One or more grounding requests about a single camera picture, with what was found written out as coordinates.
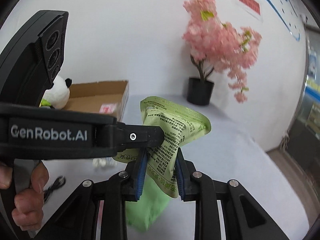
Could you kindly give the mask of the panda plush toy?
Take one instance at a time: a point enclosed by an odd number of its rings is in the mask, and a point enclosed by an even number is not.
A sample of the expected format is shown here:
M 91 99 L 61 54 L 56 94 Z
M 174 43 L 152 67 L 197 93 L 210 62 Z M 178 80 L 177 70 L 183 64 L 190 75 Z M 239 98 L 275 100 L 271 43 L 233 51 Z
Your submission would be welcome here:
M 69 100 L 71 85 L 72 79 L 64 79 L 57 75 L 54 79 L 52 88 L 45 91 L 40 102 L 40 107 L 49 107 L 59 110 L 63 109 Z

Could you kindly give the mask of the green plastic bag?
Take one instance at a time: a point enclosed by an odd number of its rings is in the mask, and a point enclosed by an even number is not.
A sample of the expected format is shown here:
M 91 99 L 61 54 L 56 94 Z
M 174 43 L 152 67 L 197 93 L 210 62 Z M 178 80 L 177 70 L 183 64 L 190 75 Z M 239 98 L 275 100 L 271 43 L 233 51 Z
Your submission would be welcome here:
M 171 198 L 146 175 L 143 192 L 138 202 L 126 202 L 126 222 L 140 232 L 149 227 L 163 213 Z

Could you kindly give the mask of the clear red-printed plastic bag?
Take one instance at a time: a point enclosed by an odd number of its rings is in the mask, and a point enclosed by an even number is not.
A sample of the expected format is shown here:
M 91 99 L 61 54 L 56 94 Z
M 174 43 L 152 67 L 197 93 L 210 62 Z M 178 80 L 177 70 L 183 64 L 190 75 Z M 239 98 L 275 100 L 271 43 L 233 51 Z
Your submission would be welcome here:
M 117 112 L 117 103 L 104 103 L 101 105 L 99 113 L 103 114 L 114 114 Z

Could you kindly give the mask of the light green printed pouch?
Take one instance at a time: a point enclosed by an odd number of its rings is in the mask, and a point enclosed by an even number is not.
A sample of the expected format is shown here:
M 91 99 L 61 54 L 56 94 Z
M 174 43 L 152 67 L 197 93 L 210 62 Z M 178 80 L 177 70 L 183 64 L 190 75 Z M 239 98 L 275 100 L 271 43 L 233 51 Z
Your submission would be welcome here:
M 210 121 L 197 111 L 156 96 L 141 101 L 140 111 L 143 125 L 161 128 L 164 140 L 157 147 L 135 145 L 114 157 L 127 164 L 129 177 L 121 191 L 124 199 L 137 202 L 142 193 L 154 186 L 156 194 L 180 197 L 184 202 L 197 200 L 201 183 L 193 177 L 195 166 L 184 159 L 181 146 L 208 134 Z

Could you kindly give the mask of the cardboard box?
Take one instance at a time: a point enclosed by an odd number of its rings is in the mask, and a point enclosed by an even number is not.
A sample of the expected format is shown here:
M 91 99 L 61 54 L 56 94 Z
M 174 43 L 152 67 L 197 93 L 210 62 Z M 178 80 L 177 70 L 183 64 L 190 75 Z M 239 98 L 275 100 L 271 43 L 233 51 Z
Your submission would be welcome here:
M 68 111 L 99 113 L 102 104 L 117 103 L 117 112 L 109 115 L 121 121 L 128 98 L 129 82 L 127 80 L 75 84 L 70 87 L 70 97 L 64 109 Z

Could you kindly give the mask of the black plant pot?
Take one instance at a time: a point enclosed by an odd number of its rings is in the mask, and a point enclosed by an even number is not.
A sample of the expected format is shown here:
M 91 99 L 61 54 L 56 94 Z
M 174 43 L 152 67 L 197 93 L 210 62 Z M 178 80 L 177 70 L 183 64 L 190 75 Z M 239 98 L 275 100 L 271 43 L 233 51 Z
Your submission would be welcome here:
M 190 77 L 188 80 L 187 101 L 198 106 L 207 106 L 210 103 L 214 83 L 203 81 L 200 78 Z

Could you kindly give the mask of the pink blossom artificial tree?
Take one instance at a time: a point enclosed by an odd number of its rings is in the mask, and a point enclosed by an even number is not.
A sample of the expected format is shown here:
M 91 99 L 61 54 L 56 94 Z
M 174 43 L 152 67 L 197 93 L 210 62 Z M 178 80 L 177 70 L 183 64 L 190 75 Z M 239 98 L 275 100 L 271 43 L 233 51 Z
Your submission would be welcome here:
M 187 0 L 183 6 L 190 20 L 182 38 L 190 46 L 197 78 L 209 81 L 213 72 L 227 73 L 236 101 L 246 102 L 246 71 L 257 61 L 262 36 L 251 27 L 237 31 L 230 22 L 221 22 L 215 0 Z

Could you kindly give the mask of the red wall sign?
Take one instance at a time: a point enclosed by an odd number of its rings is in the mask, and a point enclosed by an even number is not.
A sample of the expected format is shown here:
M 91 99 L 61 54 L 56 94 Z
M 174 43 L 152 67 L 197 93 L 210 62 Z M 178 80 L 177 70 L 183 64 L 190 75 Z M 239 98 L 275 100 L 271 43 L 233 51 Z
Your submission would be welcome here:
M 251 16 L 263 22 L 262 7 L 258 0 L 235 0 L 235 2 Z

